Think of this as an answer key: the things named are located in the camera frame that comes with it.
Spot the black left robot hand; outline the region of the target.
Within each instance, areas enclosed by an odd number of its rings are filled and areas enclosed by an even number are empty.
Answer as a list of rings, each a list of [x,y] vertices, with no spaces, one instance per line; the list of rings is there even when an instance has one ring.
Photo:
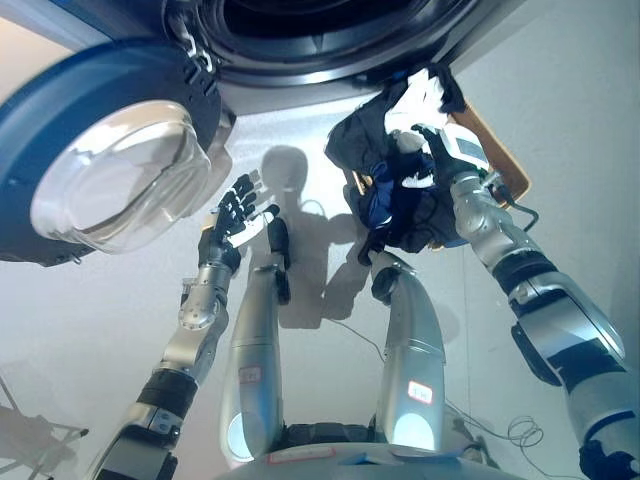
[[[239,176],[212,211],[213,224],[205,226],[198,243],[198,267],[222,264],[235,273],[240,247],[261,233],[280,213],[276,204],[256,211],[256,184],[249,174]]]

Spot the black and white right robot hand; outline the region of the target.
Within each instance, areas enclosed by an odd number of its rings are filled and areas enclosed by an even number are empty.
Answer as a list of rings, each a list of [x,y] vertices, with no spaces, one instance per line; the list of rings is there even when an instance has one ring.
[[[446,123],[442,128],[415,124],[413,133],[421,135],[423,150],[433,159],[435,182],[440,188],[450,187],[463,173],[484,179],[490,164],[477,135],[457,123]]]

